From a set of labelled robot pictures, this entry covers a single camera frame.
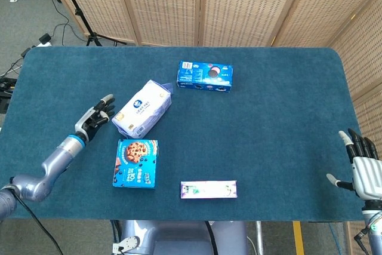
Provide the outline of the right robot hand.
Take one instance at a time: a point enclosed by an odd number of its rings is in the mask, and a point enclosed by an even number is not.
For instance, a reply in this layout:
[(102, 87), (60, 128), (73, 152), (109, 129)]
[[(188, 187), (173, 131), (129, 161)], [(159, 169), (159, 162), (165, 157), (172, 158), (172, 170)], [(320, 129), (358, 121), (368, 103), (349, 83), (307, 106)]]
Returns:
[(381, 200), (381, 159), (374, 142), (362, 137), (352, 129), (338, 132), (344, 142), (352, 168), (352, 181), (336, 179), (326, 174), (329, 182), (342, 189), (354, 191), (364, 201)]

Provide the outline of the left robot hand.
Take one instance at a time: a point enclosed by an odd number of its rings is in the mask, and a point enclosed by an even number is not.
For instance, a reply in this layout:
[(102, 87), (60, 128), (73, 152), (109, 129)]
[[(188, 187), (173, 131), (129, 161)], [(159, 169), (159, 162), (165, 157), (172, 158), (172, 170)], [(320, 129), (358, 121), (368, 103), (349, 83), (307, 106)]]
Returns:
[(95, 106), (90, 107), (75, 124), (75, 135), (85, 144), (90, 142), (100, 127), (109, 122), (115, 114), (113, 94), (104, 96)]

